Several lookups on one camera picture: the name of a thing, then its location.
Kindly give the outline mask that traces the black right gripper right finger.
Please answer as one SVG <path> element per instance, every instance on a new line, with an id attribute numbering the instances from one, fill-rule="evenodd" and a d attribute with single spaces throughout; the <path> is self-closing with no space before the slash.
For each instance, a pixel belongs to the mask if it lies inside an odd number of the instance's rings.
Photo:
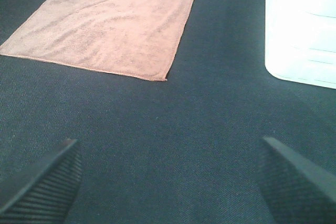
<path id="1" fill-rule="evenodd" d="M 276 223 L 335 223 L 335 175 L 264 136 L 257 184 Z"/>

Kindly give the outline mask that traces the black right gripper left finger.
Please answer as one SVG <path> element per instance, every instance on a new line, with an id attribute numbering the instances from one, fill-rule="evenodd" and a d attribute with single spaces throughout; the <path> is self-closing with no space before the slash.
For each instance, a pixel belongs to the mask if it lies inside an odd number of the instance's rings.
<path id="1" fill-rule="evenodd" d="M 80 143 L 67 139 L 1 182 L 1 223 L 64 223 L 81 180 Z"/>

